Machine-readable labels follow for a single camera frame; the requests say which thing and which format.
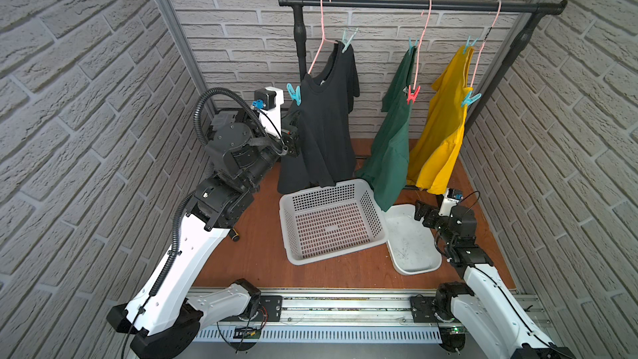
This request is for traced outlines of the black t-shirt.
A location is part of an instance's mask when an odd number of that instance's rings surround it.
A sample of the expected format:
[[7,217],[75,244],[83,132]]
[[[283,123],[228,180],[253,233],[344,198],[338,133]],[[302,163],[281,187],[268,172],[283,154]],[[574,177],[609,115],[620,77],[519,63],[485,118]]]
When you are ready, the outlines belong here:
[[307,74],[300,89],[301,103],[287,112],[296,119],[300,154],[281,159],[277,191],[283,195],[352,179],[357,164],[349,130],[349,114],[360,96],[353,48],[334,44],[324,70]]

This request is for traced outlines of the white perforated laundry basket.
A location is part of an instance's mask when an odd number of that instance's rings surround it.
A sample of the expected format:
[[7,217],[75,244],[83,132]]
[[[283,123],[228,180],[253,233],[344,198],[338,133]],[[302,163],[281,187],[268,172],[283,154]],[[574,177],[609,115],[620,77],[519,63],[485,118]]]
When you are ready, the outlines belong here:
[[362,179],[282,196],[282,239],[290,263],[301,266],[385,244],[384,212]]

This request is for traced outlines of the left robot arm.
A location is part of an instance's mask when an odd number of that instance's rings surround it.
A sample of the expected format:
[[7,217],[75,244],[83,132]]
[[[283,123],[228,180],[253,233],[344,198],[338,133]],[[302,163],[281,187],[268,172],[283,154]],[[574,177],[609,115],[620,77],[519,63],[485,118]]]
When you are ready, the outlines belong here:
[[[209,136],[202,111],[219,95],[234,100],[249,121],[229,123]],[[293,153],[282,132],[283,103],[282,89],[274,87],[257,90],[252,103],[227,88],[211,88],[199,98],[194,131],[214,172],[178,204],[169,249],[144,287],[107,315],[111,327],[125,336],[122,358],[174,358],[202,328],[228,317],[251,322],[268,316],[260,290],[245,279],[198,298],[189,290],[218,245],[226,238],[238,239],[234,226],[254,202],[264,177],[280,158]]]

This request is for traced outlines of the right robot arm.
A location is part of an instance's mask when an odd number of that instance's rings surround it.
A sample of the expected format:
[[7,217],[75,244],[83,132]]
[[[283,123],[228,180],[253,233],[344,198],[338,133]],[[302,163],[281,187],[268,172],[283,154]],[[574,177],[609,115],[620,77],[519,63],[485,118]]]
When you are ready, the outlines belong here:
[[533,322],[507,289],[492,259],[476,242],[474,211],[451,206],[440,210],[415,203],[416,221],[435,231],[435,248],[461,277],[440,284],[432,307],[442,322],[457,321],[488,358],[573,358]]

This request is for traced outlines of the pink hanger of green shirt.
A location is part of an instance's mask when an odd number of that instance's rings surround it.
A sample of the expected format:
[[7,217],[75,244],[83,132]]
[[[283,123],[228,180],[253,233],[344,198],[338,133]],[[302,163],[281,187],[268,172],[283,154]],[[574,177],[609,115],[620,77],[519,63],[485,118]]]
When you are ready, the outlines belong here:
[[432,7],[433,7],[433,0],[428,0],[428,10],[427,11],[423,10],[421,12],[421,16],[423,16],[425,13],[427,13],[427,17],[425,19],[425,25],[424,25],[424,28],[423,28],[423,30],[421,32],[421,35],[420,35],[420,38],[419,38],[419,42],[418,42],[418,45],[417,45],[417,50],[416,50],[416,64],[415,64],[414,80],[413,80],[413,83],[412,83],[412,93],[416,93],[417,91],[420,90],[420,88],[418,87],[418,78],[419,78],[419,71],[420,71],[420,51],[421,51],[421,47],[423,45],[423,40],[425,38],[425,32],[427,31],[429,23],[430,23]]

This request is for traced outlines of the pink hanger of yellow shirt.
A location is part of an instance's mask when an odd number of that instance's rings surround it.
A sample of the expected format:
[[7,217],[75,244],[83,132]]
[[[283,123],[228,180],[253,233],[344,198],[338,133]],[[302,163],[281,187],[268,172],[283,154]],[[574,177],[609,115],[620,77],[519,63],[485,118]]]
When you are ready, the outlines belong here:
[[486,46],[486,44],[488,42],[488,37],[489,37],[491,31],[493,30],[493,28],[495,27],[496,23],[498,22],[498,18],[500,17],[502,6],[503,6],[502,3],[503,3],[502,0],[498,0],[498,8],[497,8],[497,11],[495,13],[495,17],[493,18],[493,23],[492,23],[492,25],[490,25],[490,27],[488,28],[487,32],[485,33],[485,35],[484,35],[484,37],[482,39],[481,46],[479,48],[478,55],[477,55],[476,62],[475,62],[475,68],[474,68],[474,71],[472,73],[472,78],[470,80],[470,88],[472,88],[472,89],[474,89],[474,86],[475,86],[476,75],[478,73],[478,68],[479,68],[479,65],[480,65],[480,61],[481,61],[481,58],[482,58],[482,54],[483,54],[484,48],[485,48],[485,46]]

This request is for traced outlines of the yellow t-shirt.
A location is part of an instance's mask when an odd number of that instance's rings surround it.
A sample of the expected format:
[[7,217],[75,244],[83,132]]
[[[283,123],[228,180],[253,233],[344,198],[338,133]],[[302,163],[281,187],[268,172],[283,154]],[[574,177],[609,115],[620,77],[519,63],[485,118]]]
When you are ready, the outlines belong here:
[[472,89],[467,85],[473,48],[460,48],[445,71],[432,84],[428,118],[415,147],[410,151],[407,184],[432,195],[448,188],[465,134],[467,107]]

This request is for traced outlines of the green t-shirt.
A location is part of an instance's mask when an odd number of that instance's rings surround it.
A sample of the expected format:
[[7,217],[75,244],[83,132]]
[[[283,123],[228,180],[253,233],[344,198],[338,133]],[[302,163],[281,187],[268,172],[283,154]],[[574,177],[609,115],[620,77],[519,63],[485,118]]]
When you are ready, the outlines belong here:
[[374,193],[382,211],[388,211],[406,185],[409,165],[409,126],[412,106],[407,103],[407,88],[413,74],[416,49],[409,48],[382,99],[385,119],[371,147],[371,155],[356,172]]

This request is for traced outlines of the red clothespin green shirt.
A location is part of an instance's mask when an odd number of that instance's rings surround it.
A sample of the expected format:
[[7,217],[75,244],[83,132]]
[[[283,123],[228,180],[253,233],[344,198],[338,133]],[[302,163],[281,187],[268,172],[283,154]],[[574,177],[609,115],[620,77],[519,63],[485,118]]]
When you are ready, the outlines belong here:
[[415,88],[410,85],[405,89],[406,92],[406,102],[408,105],[412,105],[416,102],[419,94],[420,94],[421,86],[416,86]]

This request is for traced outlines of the teal clothespin yellow shirt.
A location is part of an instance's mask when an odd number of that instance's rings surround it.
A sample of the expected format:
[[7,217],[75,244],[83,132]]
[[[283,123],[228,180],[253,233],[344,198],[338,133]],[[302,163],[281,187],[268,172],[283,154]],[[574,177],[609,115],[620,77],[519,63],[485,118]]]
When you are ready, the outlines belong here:
[[474,39],[474,40],[473,40],[473,39],[472,39],[472,37],[471,37],[471,36],[469,36],[469,37],[467,38],[466,43],[465,43],[465,46],[464,46],[464,48],[463,48],[463,53],[466,53],[466,52],[467,52],[467,50],[468,50],[469,48],[474,47],[474,46],[476,45],[476,43],[477,43],[477,41],[478,41],[478,40],[479,40],[479,38],[476,38],[476,39]]
[[482,97],[481,93],[473,94],[472,91],[469,91],[467,95],[465,96],[464,100],[462,101],[461,107],[462,108],[468,107],[474,104],[475,102],[478,102],[478,100],[480,100],[481,97]]

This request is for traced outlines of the teal clothespin upper green shirt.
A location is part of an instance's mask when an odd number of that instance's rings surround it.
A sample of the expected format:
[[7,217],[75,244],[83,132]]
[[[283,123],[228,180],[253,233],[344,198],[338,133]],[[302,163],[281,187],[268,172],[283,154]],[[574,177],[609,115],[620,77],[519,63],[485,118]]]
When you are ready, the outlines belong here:
[[416,48],[417,48],[417,46],[418,46],[418,43],[419,43],[419,40],[412,40],[412,39],[409,39],[409,40],[408,40],[408,49],[409,49],[409,50],[414,50],[414,49],[416,49]]

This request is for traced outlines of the teal clothespin upper yellow shirt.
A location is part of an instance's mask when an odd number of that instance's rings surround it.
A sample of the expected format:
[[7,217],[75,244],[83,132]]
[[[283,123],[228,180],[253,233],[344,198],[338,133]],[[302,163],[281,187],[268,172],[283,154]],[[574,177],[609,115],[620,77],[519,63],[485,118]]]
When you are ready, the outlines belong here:
[[466,43],[465,43],[465,46],[464,46],[464,48],[463,48],[463,53],[466,53],[466,52],[467,52],[467,50],[468,50],[469,48],[474,47],[474,46],[476,45],[476,43],[477,43],[477,41],[478,41],[478,40],[479,40],[479,38],[476,38],[476,39],[474,39],[474,40],[473,40],[473,39],[472,39],[472,37],[471,37],[471,36],[469,36],[469,37],[467,38]]

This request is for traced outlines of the black clothes rack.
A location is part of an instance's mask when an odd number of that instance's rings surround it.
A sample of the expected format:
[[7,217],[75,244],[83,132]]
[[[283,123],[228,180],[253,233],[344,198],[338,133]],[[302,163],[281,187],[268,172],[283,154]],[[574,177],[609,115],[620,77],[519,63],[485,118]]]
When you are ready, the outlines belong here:
[[518,32],[509,46],[508,53],[490,80],[486,88],[481,90],[482,98],[468,116],[465,127],[472,128],[480,113],[488,104],[496,88],[505,74],[510,70],[520,53],[527,48],[533,33],[543,17],[547,15],[561,15],[568,6],[567,0],[559,3],[531,3],[488,2],[478,0],[434,0],[430,5],[428,0],[277,0],[282,7],[290,7],[293,12],[293,38],[296,44],[297,61],[300,78],[307,74],[307,30],[304,23],[303,8],[305,6],[355,8],[355,9],[388,9],[388,10],[443,10],[460,12],[493,12],[529,14],[525,26]]

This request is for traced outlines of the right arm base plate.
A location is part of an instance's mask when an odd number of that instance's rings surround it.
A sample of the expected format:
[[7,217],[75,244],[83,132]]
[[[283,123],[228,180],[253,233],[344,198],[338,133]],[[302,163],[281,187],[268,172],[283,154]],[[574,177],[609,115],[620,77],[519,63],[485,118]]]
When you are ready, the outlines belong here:
[[434,297],[418,294],[410,297],[410,310],[414,323],[450,323],[455,320],[436,305]]

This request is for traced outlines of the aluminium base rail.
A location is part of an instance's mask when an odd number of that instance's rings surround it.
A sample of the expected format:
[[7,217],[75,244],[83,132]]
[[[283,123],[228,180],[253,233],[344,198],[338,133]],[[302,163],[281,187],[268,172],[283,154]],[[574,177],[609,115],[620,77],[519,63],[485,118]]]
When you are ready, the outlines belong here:
[[227,315],[204,325],[196,341],[222,342],[239,352],[259,342],[325,342],[429,344],[453,353],[461,353],[468,341],[476,342],[457,321],[413,322],[410,297],[435,298],[434,290],[267,289],[267,294],[283,296],[279,322],[232,321],[229,317],[237,315]]

